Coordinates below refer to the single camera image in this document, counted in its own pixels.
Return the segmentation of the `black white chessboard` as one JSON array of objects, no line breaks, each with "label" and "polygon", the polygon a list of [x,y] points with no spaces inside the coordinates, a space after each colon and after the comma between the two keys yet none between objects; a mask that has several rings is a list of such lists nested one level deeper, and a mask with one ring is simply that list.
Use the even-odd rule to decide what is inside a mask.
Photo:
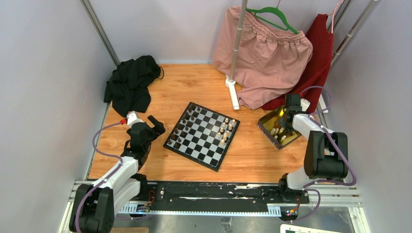
[{"label": "black white chessboard", "polygon": [[[163,147],[217,172],[240,125],[240,121],[234,118],[236,124],[225,140],[225,144],[221,145],[223,134],[220,138],[216,135],[220,132],[226,118],[229,123],[226,124],[223,134],[228,130],[228,125],[233,118],[190,102]],[[183,119],[187,121],[186,125],[182,124]],[[179,135],[174,133],[176,129],[180,131]],[[169,139],[172,141],[171,145],[167,144]]]}]

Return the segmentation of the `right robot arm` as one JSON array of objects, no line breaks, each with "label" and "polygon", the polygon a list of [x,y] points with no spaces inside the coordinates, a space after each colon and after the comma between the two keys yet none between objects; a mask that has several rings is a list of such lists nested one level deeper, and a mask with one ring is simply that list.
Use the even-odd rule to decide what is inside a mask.
[{"label": "right robot arm", "polygon": [[299,133],[308,144],[303,166],[279,180],[278,198],[288,203],[296,198],[297,191],[317,182],[341,183],[349,172],[347,135],[326,128],[304,111],[299,94],[287,94],[282,111],[279,125],[286,134],[281,141]]}]

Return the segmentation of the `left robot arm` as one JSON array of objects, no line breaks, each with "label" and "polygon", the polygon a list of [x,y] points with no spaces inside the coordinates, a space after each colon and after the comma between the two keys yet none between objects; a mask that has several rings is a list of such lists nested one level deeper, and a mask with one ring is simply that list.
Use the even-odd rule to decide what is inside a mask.
[{"label": "left robot arm", "polygon": [[152,142],[166,131],[164,124],[152,115],[148,120],[152,127],[132,111],[118,122],[128,126],[130,140],[126,141],[123,153],[115,157],[117,163],[102,178],[77,188],[69,220],[70,231],[108,233],[117,213],[129,200],[148,197],[147,178],[138,171],[148,158]]}]

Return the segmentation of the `yellow metal tray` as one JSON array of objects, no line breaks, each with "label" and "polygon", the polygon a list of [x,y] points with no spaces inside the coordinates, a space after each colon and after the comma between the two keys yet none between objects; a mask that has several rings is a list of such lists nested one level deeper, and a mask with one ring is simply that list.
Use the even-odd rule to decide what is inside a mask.
[{"label": "yellow metal tray", "polygon": [[301,136],[301,133],[292,129],[292,125],[286,122],[285,110],[284,106],[280,106],[261,117],[257,122],[260,131],[278,150],[284,149]]}]

